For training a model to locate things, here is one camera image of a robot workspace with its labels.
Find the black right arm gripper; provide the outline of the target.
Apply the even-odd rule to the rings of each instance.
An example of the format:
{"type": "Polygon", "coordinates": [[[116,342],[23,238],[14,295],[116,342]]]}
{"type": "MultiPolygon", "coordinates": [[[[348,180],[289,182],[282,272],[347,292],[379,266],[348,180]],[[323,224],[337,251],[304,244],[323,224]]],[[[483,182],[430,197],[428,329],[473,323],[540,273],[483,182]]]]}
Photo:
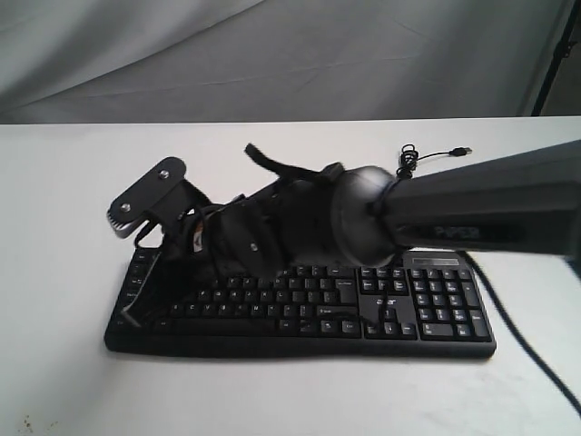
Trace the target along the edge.
{"type": "Polygon", "coordinates": [[[179,235],[155,251],[121,319],[131,328],[145,328],[172,304],[222,285],[229,276],[246,273],[270,280],[290,266],[335,265],[334,189],[332,183],[275,182],[187,218],[179,235]]]}

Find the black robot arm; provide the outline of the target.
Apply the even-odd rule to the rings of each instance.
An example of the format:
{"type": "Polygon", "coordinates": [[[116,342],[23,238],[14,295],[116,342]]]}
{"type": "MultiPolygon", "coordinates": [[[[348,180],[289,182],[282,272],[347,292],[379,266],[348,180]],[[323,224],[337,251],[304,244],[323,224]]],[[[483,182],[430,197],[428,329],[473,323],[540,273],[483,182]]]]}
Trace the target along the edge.
{"type": "Polygon", "coordinates": [[[119,237],[160,226],[153,269],[123,317],[143,327],[195,284],[246,273],[271,280],[298,264],[376,267],[412,248],[580,255],[580,144],[573,141],[406,179],[378,166],[320,171],[279,163],[249,196],[212,203],[166,158],[115,199],[119,237]]]}

